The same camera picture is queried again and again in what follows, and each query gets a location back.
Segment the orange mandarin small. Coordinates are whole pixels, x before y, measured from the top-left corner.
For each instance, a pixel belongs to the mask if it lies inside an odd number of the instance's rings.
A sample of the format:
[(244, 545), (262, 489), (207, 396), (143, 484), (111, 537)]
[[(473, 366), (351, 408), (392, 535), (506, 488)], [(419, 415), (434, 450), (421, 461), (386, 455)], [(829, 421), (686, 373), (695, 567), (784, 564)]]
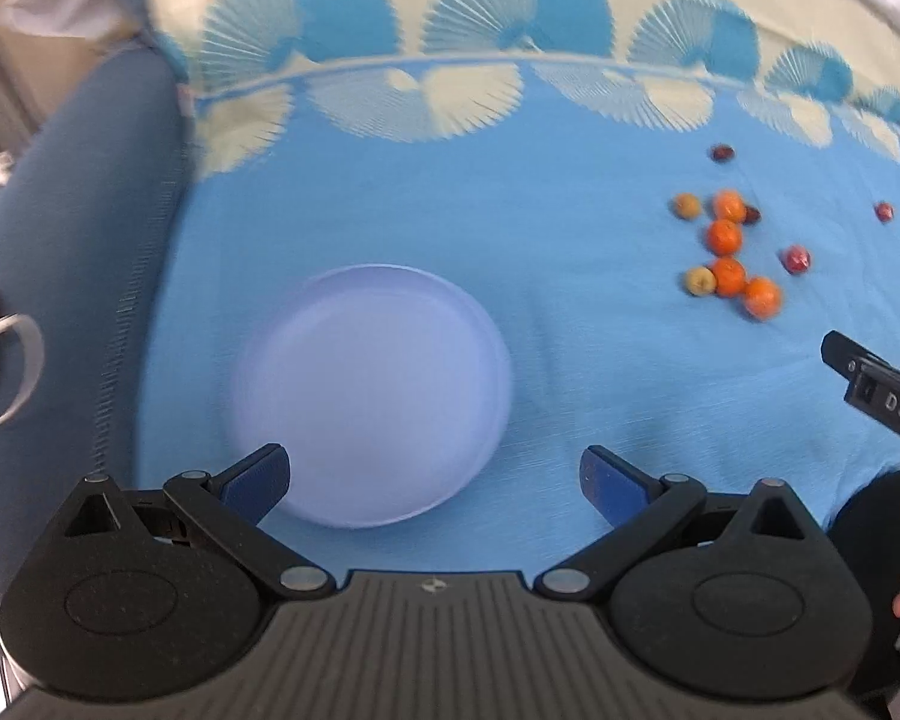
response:
[(740, 192), (733, 188), (720, 188), (712, 197), (713, 216), (717, 220), (743, 224), (748, 216), (748, 205)]

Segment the yellow longan fruit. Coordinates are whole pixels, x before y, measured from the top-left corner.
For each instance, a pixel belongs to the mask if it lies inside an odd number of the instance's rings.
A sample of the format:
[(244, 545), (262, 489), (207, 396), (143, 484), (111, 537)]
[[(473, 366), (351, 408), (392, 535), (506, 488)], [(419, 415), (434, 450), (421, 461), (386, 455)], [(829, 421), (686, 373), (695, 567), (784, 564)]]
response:
[(694, 193), (678, 193), (671, 202), (671, 210), (681, 220), (696, 220), (702, 215), (702, 202)]
[(695, 298), (712, 296), (717, 293), (717, 277), (708, 266), (695, 266), (686, 271), (683, 286)]

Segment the small red fruit right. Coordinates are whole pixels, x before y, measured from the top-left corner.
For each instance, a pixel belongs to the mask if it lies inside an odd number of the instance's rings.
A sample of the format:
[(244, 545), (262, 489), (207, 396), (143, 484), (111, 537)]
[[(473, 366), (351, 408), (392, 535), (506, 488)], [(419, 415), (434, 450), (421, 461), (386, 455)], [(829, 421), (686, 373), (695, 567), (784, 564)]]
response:
[(875, 206), (875, 215), (882, 223), (894, 220), (894, 206), (888, 202), (880, 202)]

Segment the red candy fruit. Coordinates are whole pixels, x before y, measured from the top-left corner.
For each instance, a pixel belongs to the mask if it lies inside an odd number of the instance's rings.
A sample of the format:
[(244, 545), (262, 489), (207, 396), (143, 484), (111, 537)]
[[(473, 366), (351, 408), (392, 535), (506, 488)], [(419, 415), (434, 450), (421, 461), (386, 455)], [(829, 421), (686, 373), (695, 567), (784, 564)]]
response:
[(782, 265), (790, 275), (806, 273), (813, 265), (811, 252), (802, 245), (791, 245), (782, 252)]

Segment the dark red jujube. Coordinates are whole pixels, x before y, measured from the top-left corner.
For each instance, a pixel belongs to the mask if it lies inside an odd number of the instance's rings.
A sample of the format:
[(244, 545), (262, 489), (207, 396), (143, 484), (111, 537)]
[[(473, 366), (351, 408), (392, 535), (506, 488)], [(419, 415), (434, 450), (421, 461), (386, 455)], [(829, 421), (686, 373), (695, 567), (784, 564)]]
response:
[(728, 163), (728, 161), (731, 161), (733, 160), (733, 158), (735, 158), (735, 149), (731, 148), (730, 145), (720, 143), (720, 145), (715, 145), (710, 150), (710, 157), (716, 163)]
[(756, 206), (745, 206), (745, 224), (756, 224), (761, 221), (761, 211), (756, 208)]

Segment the light purple round plate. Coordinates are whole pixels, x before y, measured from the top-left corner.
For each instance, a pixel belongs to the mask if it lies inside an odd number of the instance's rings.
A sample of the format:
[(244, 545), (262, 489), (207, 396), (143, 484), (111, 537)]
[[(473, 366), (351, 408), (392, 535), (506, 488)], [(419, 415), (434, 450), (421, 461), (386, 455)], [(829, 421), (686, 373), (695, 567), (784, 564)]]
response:
[(470, 294), (409, 266), (348, 266), (308, 280), (250, 335), (229, 433), (242, 452), (286, 450), (292, 515), (385, 527), (484, 470), (513, 391), (502, 333)]

